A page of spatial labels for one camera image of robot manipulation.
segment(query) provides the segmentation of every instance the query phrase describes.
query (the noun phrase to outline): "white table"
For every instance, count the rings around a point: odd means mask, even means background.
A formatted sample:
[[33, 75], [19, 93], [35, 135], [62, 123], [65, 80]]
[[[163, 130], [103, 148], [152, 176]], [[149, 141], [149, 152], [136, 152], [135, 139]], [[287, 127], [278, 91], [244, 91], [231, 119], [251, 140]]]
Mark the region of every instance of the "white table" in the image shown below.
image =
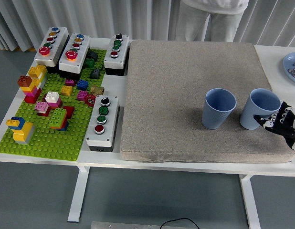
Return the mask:
[[[90, 47], [97, 49], [107, 49], [109, 41], [110, 39], [92, 39]], [[289, 105], [295, 107], [295, 83], [287, 78], [282, 65], [282, 59], [284, 58], [284, 56], [288, 53], [295, 52], [295, 48], [256, 46], [256, 50], [267, 75], [267, 78], [271, 84], [272, 90], [282, 100], [286, 101]], [[105, 94], [118, 96], [121, 106], [115, 147], [113, 152], [91, 152], [88, 148], [87, 143], [84, 141], [79, 157], [74, 162], [3, 153], [0, 153], [0, 161], [77, 166], [79, 168], [79, 175], [76, 182], [74, 197], [71, 203], [71, 209], [68, 217], [69, 222], [79, 221], [90, 167], [239, 174], [249, 227], [259, 229], [260, 223], [256, 210], [250, 178], [254, 175], [295, 177], [295, 157], [291, 162], [280, 164], [180, 162], [141, 163], [136, 161], [125, 161], [120, 155], [120, 140], [123, 111], [125, 105], [126, 81], [127, 76], [106, 75], [102, 82], [102, 86], [105, 88]], [[0, 141], [7, 130], [7, 126], [5, 125], [6, 120], [15, 115], [23, 99], [24, 94], [20, 89], [17, 92], [9, 110], [7, 111], [0, 125]]]

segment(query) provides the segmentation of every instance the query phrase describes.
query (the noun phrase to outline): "white pants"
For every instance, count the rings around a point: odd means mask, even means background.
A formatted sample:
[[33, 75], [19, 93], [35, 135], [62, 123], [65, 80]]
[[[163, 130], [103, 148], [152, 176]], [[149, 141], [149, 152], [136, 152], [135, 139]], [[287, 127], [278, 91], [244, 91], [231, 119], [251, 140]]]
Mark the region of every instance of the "white pants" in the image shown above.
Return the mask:
[[180, 2], [175, 40], [194, 41], [209, 15], [211, 16], [211, 41], [233, 42], [243, 12], [233, 15], [209, 13], [190, 7], [182, 1]]

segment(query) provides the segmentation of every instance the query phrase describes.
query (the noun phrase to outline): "white curtain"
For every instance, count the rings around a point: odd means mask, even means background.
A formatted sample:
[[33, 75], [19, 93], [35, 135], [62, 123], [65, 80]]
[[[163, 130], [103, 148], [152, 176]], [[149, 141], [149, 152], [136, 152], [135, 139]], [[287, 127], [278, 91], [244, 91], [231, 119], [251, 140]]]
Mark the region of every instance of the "white curtain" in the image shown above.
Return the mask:
[[[0, 48], [38, 49], [51, 26], [91, 37], [174, 40], [179, 0], [0, 0]], [[208, 41], [208, 21], [197, 41]], [[250, 0], [235, 42], [295, 47], [295, 0]]]

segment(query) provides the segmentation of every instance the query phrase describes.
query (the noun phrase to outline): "table leg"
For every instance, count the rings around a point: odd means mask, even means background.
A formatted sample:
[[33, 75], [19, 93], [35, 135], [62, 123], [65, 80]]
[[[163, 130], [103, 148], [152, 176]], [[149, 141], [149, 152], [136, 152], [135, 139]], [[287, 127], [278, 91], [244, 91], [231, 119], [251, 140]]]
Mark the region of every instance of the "table leg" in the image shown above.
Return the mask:
[[77, 177], [68, 217], [68, 222], [71, 223], [79, 222], [90, 167], [78, 166], [78, 168], [80, 171]]
[[261, 229], [257, 207], [253, 196], [253, 188], [251, 184], [252, 176], [253, 175], [239, 175], [247, 214], [248, 226], [250, 229]]

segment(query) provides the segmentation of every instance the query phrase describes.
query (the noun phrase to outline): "control box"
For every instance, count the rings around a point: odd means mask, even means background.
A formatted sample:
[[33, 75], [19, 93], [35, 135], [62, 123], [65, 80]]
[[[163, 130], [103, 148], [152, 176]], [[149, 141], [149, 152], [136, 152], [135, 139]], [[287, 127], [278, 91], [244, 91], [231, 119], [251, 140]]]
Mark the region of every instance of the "control box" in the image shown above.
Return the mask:
[[50, 27], [34, 57], [36, 64], [55, 67], [68, 38], [66, 27]]
[[59, 60], [59, 70], [79, 74], [90, 45], [90, 37], [73, 33]]
[[113, 151], [119, 110], [117, 96], [98, 95], [96, 97], [85, 136], [91, 151]]
[[129, 36], [117, 34], [110, 39], [104, 58], [104, 67], [108, 75], [124, 75], [128, 61]]

